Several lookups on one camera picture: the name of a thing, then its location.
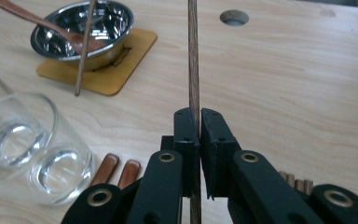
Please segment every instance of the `copper rod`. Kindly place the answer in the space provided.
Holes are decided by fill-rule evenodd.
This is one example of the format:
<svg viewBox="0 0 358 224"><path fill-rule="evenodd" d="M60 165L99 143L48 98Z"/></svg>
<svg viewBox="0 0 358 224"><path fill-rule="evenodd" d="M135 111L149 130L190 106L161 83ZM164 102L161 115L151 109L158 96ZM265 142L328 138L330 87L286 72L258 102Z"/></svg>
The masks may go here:
<svg viewBox="0 0 358 224"><path fill-rule="evenodd" d="M89 47L90 29L91 29L91 24L92 24L92 17L94 15L95 3L96 3L96 0L89 0L89 15L86 20L86 29L84 31L83 48L81 50L80 62L79 62L79 66L77 69L75 96L80 95L81 80L83 78L84 63L87 58L87 51L88 51L88 47Z"/></svg>

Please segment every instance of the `bowl rim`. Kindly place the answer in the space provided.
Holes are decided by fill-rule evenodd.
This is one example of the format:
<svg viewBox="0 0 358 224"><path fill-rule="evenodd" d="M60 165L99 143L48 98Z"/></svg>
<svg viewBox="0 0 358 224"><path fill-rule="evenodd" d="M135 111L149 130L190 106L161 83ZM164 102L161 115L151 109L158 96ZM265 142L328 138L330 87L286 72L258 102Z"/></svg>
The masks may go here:
<svg viewBox="0 0 358 224"><path fill-rule="evenodd" d="M110 1L110 0L98 0L97 1L98 4L107 4L107 3L111 3L111 4L114 4L116 6L120 6L122 8L125 9L125 11L129 14L129 24L128 26L126 27L125 29L125 32L123 32L123 34L121 36L119 36L117 39L113 40L112 43L110 44L107 44L105 47L101 48L101 49L97 49L97 50L94 50L92 52L89 52L87 57L91 57L91 56L95 56L95 55L98 55L102 52L105 52L106 50L109 50L111 48L114 47L114 45L116 45L118 42L120 42L131 30L132 26L133 26L133 23L134 23L134 17L133 17L133 13L132 11L130 10L129 7L123 5L122 3L119 3L117 1ZM66 11L72 7L80 7L80 6L88 6L90 4L90 1L82 1L82 2L77 2L77 3L73 3L73 4L70 4L70 5L67 5L65 7L61 7L53 12L51 12L50 14L48 14L46 17L45 17L45 20L48 20L49 18L51 17L54 17L60 13L62 13L63 11ZM76 61L76 60L80 60L80 55L77 54L77 55L74 55L74 56L57 56L57 54L53 54L53 53L50 53L46 50L44 50L43 48L40 47L40 45L38 44L38 42L36 41L36 34L39 32L39 29L41 28L42 26L40 25L36 25L36 27L34 28L34 30L32 31L32 34L31 34L31 46L33 47L33 49L45 56L45 57L48 57L48 58L52 58L52 59L56 59L56 60L59 60L59 61Z"/></svg>

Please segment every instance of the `wooden strip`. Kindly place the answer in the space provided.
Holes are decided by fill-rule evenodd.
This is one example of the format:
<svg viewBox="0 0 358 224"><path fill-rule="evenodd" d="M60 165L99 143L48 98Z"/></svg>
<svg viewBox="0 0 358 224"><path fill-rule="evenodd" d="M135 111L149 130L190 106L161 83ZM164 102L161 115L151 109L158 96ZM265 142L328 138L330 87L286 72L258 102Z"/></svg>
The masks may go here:
<svg viewBox="0 0 358 224"><path fill-rule="evenodd" d="M290 185L290 187L292 187L292 188L295 187L295 176L294 175L288 174L286 176L286 181Z"/></svg>
<svg viewBox="0 0 358 224"><path fill-rule="evenodd" d="M91 187L97 184L109 182L110 177L112 176L113 172L116 169L118 161L119 161L118 156L110 153L107 154L103 158L103 162L101 163L100 168L98 168L98 171L95 174L89 186Z"/></svg>
<svg viewBox="0 0 358 224"><path fill-rule="evenodd" d="M285 171L280 171L279 174L281 175L281 177L284 179L284 180L287 180L287 173Z"/></svg>
<svg viewBox="0 0 358 224"><path fill-rule="evenodd" d="M295 181L295 189L298 191L304 192L304 181L297 179Z"/></svg>
<svg viewBox="0 0 358 224"><path fill-rule="evenodd" d="M80 95L81 79L83 77L84 62L86 61L87 52L88 52L88 48L89 48L90 29L91 29L91 24L92 24L92 17L94 15L95 3L96 3L96 0L89 0L89 15L88 15L87 21L86 21L86 30L84 31L83 48L81 50L79 67L77 70L75 96Z"/></svg>
<svg viewBox="0 0 358 224"><path fill-rule="evenodd" d="M309 179L304 180L304 193L310 195L313 189L313 181Z"/></svg>
<svg viewBox="0 0 358 224"><path fill-rule="evenodd" d="M188 80L189 102L197 136L200 136L200 87L197 0L188 0ZM201 223L200 167L195 171L197 192L190 197L190 223Z"/></svg>
<svg viewBox="0 0 358 224"><path fill-rule="evenodd" d="M118 181L117 186L120 189L126 188L128 185L132 184L138 177L139 171L141 169L141 163L134 160L129 160L124 165L123 172L121 173L120 180Z"/></svg>

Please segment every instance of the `vertical rod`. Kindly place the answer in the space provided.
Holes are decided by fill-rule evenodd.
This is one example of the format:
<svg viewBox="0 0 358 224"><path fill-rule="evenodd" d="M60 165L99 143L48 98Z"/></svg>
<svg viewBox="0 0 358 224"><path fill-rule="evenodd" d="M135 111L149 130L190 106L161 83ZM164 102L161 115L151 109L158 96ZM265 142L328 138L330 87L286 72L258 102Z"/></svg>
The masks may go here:
<svg viewBox="0 0 358 224"><path fill-rule="evenodd" d="M200 137L200 89L199 89L199 44L197 22L197 0L188 0L188 80L189 103L197 137ZM190 198L190 223L201 223L200 167L195 171L197 192Z"/></svg>
<svg viewBox="0 0 358 224"><path fill-rule="evenodd" d="M92 24L92 17L94 15L94 8L97 0L89 0L89 15L86 20L86 30L84 32L84 39L83 39L83 47L81 49L80 54L80 62L77 70L77 78L75 84L75 96L80 95L80 88L81 88L81 79L83 77L84 72L84 63L87 58L87 50L89 48L89 38L90 38L90 30Z"/></svg>

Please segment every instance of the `round hole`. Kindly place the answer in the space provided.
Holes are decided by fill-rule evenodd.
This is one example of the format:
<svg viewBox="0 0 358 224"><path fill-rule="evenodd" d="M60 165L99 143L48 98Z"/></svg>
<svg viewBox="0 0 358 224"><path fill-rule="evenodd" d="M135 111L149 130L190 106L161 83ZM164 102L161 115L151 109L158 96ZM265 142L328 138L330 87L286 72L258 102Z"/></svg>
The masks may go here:
<svg viewBox="0 0 358 224"><path fill-rule="evenodd" d="M87 203L93 207L99 207L112 199L112 192L109 189L96 189L87 198Z"/></svg>
<svg viewBox="0 0 358 224"><path fill-rule="evenodd" d="M252 153L243 153L241 155L241 157L244 161L248 161L248 162L257 162L258 161L258 157Z"/></svg>
<svg viewBox="0 0 358 224"><path fill-rule="evenodd" d="M341 193L337 190L327 190L324 192L324 197L330 202L340 207L352 207L353 200L346 194Z"/></svg>
<svg viewBox="0 0 358 224"><path fill-rule="evenodd" d="M306 224L307 220L305 218L303 218L300 214L297 213L291 213L287 216L287 218L289 219L290 223L294 223L294 224Z"/></svg>
<svg viewBox="0 0 358 224"><path fill-rule="evenodd" d="M249 16L243 11L227 10L220 14L220 21L230 26L242 26L249 21Z"/></svg>
<svg viewBox="0 0 358 224"><path fill-rule="evenodd" d="M144 224L158 224L160 221L159 215L157 213L147 213L144 216Z"/></svg>
<svg viewBox="0 0 358 224"><path fill-rule="evenodd" d="M170 162L175 159L175 156L171 153L162 153L158 156L158 159L163 162Z"/></svg>

